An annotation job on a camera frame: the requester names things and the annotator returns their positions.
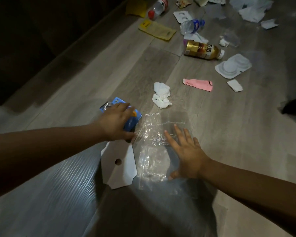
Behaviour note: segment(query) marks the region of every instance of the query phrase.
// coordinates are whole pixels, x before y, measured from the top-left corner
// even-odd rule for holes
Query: pink paper strip
[[[183,79],[183,83],[209,92],[213,89],[213,83],[210,80]]]

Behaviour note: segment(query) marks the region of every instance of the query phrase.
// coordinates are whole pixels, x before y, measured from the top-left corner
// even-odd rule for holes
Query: person's left hand
[[[130,140],[136,134],[123,130],[126,121],[132,116],[134,107],[129,107],[129,103],[117,103],[107,108],[100,118],[94,123],[103,131],[105,141]]]

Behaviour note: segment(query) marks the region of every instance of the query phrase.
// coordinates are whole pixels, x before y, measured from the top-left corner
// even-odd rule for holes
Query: bottle with blue label
[[[202,28],[205,25],[203,19],[193,19],[191,21],[185,21],[181,24],[180,30],[182,35],[194,34],[198,29]]]

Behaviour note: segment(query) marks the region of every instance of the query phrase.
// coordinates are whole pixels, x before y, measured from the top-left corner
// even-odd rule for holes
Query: bottle with red cap
[[[155,20],[168,7],[168,0],[158,0],[148,12],[150,20]]]

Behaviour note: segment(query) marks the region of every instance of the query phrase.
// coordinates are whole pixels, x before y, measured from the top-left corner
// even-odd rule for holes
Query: forearm
[[[0,135],[0,195],[102,142],[101,128],[59,127]]]
[[[284,229],[293,227],[296,233],[296,184],[214,160],[200,171],[200,177]]]

